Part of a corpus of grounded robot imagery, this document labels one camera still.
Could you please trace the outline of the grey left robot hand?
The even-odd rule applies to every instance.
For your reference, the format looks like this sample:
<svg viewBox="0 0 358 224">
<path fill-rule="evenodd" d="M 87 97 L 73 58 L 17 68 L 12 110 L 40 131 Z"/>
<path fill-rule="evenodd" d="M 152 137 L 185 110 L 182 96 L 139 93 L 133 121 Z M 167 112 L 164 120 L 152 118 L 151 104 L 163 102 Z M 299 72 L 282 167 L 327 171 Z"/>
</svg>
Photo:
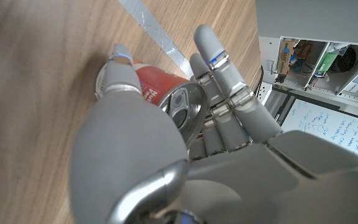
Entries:
<svg viewBox="0 0 358 224">
<path fill-rule="evenodd" d="M 174 121 L 144 100 L 123 45 L 99 75 L 103 93 L 78 131 L 70 198 L 77 223 L 358 223 L 358 155 L 284 132 L 206 24 L 195 73 L 216 80 L 252 142 L 191 162 Z"/>
</svg>

